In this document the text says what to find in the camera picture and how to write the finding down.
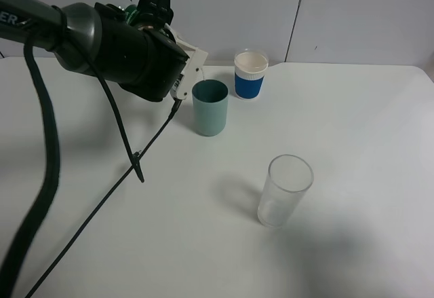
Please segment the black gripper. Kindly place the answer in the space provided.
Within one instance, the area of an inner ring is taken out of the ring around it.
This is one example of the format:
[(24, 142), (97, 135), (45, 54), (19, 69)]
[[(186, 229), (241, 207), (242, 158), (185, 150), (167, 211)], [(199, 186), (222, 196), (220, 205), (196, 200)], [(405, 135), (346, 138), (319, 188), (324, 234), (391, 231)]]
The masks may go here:
[[(171, 0), (139, 0), (136, 26), (162, 29), (171, 24)], [(156, 30), (128, 25), (125, 14), (113, 6), (96, 3), (102, 23), (100, 47), (94, 64), (103, 78), (147, 101), (162, 101), (181, 74), (188, 55), (169, 37)]]

